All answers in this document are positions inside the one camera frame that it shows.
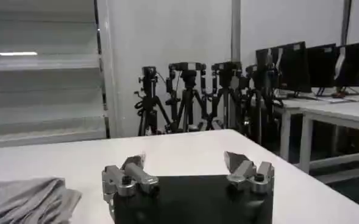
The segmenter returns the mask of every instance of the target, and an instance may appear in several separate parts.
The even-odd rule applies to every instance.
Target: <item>desk leg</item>
[[[309,162],[311,160],[313,120],[306,115],[302,117],[302,136],[300,147],[299,167],[305,173],[309,173]]]
[[[280,156],[288,162],[290,145],[290,120],[291,114],[287,111],[284,111],[282,113]]]

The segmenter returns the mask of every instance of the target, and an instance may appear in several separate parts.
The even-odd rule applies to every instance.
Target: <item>cable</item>
[[[158,74],[158,75],[159,75],[159,77],[162,79],[163,83],[164,83],[165,85],[167,85],[167,84],[166,84],[166,81],[165,81],[165,80],[164,80],[164,78],[163,78],[163,76],[162,76],[162,75],[160,75],[160,73],[159,73],[159,72],[156,72],[156,74]]]
[[[353,88],[351,88],[351,87],[349,87],[349,89],[352,90],[353,92],[359,94],[359,92],[358,92],[357,90],[355,90],[355,89],[353,89]]]
[[[177,87],[175,87],[175,92],[178,90],[178,83],[179,83],[179,78],[180,78],[181,74],[182,74],[182,72],[179,73],[178,80],[177,80]]]

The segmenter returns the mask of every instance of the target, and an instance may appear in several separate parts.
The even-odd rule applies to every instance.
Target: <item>ceiling light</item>
[[[37,52],[0,52],[1,56],[27,56],[37,55]]]

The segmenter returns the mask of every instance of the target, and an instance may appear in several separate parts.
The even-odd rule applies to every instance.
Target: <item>tripod leg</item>
[[[147,121],[147,111],[143,111],[143,115],[140,119],[140,127],[138,129],[138,135],[139,136],[145,136],[145,128],[147,127],[148,121]]]
[[[211,119],[208,119],[207,120],[207,125],[206,125],[206,128],[205,128],[205,131],[209,131],[209,130],[214,130],[214,126],[213,126],[213,118]]]
[[[144,119],[144,112],[143,114],[140,116],[140,123],[138,125],[138,136],[141,136],[141,129],[143,128],[143,119]]]
[[[187,95],[187,92],[185,92],[185,98],[184,98],[184,101],[185,101],[185,112],[183,114],[183,122],[182,122],[182,129],[183,129],[183,132],[188,132],[188,95]]]
[[[198,101],[198,104],[201,107],[202,118],[205,119],[207,117],[206,104],[204,103],[204,101],[202,101],[197,90],[194,90],[194,96],[196,97],[196,100]]]
[[[178,120],[176,120],[177,122],[177,127],[179,127],[180,124],[180,120],[182,118],[182,113],[183,113],[183,109],[185,108],[185,102],[186,102],[186,92],[183,91],[182,92],[182,101],[180,102],[180,106],[179,106],[179,112],[178,112]]]
[[[171,96],[171,119],[172,121],[178,120],[178,101],[177,101],[177,92],[174,91]]]
[[[216,124],[217,124],[221,129],[224,128],[224,124],[223,124],[221,121],[217,120],[217,121],[216,121]]]
[[[224,90],[223,103],[224,103],[224,129],[227,129],[229,126],[229,92]]]
[[[241,101],[233,89],[229,89],[229,94],[233,103],[235,104],[235,123],[240,133],[244,133],[243,128],[243,115],[241,114]]]
[[[251,139],[254,139],[254,126],[252,124],[254,115],[252,110],[252,98],[254,97],[254,92],[250,91],[248,95],[245,98],[244,107],[241,110],[241,114],[243,115],[243,118],[248,118],[250,123],[245,128],[245,132],[248,134],[248,137]]]
[[[193,116],[193,90],[189,90],[187,92],[187,103],[188,103],[188,107],[187,107],[187,116],[189,119],[188,124],[194,124],[194,116]]]
[[[262,144],[262,121],[261,121],[261,94],[259,91],[256,92],[256,103],[255,103],[255,107],[256,107],[256,132],[257,132],[257,143],[258,144]]]
[[[267,111],[267,122],[271,122],[274,119],[274,106],[273,99],[269,97],[266,93],[262,94],[262,98],[265,102],[266,111]]]
[[[166,113],[166,110],[164,109],[163,105],[162,105],[162,102],[160,101],[159,97],[155,96],[155,102],[157,104],[157,106],[159,107],[160,111],[162,112],[162,115],[163,115],[163,118],[165,119],[166,123],[167,124],[170,124],[170,120],[168,118],[168,115]]]
[[[149,118],[148,118],[148,126],[151,129],[151,132],[153,135],[157,134],[157,111],[156,110],[152,110],[149,113]]]
[[[218,104],[220,103],[221,96],[222,96],[222,89],[219,89],[217,93],[217,97],[214,97],[211,103],[212,104],[211,113],[213,117],[217,117],[217,107]]]
[[[201,129],[202,129],[202,127],[204,126],[204,123],[202,123],[202,122],[200,122],[199,124],[198,124],[198,130],[200,130],[201,131]]]

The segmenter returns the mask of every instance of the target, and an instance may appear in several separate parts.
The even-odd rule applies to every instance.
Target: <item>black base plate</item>
[[[271,224],[272,193],[237,192],[225,175],[159,177],[155,196],[114,198],[116,224]]]

